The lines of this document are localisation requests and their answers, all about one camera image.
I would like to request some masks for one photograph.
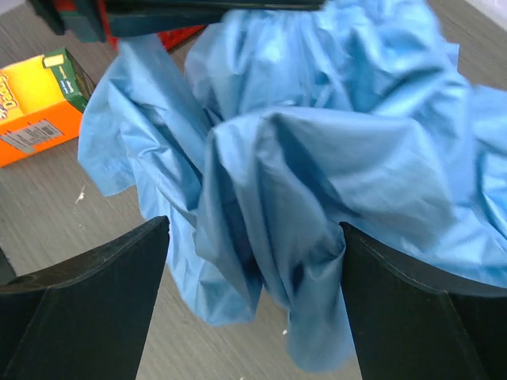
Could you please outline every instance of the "dark gray surface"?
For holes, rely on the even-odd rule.
[[[462,72],[476,82],[505,88],[504,29],[465,0],[430,3],[446,34],[463,44]],[[53,36],[27,6],[0,16],[0,66],[61,46],[69,48],[93,80],[115,55],[108,45]],[[175,54],[180,65],[186,50],[188,46]],[[135,189],[102,197],[76,162],[76,151],[77,142],[71,141],[0,169],[0,246],[20,275],[103,244],[142,222]],[[85,198],[76,204],[83,186]],[[138,378],[360,379],[355,361],[336,374],[297,370],[284,352],[285,321],[285,313],[264,297],[253,324],[207,327],[188,311],[166,271]]]
[[[0,285],[8,283],[15,277],[16,274],[14,273],[13,267],[11,267],[10,262],[7,260],[6,255],[2,251],[2,248],[0,248]]]

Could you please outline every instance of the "orange box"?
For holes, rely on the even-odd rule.
[[[95,87],[65,48],[0,70],[0,167],[79,135]]]

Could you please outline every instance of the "crumpled blue fabric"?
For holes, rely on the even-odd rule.
[[[169,216],[193,313],[251,321],[265,287],[296,364],[328,371],[353,352],[339,222],[507,287],[507,95],[456,64],[423,1],[232,11],[185,79],[155,36],[120,42],[78,160],[103,194],[135,184],[145,218]]]

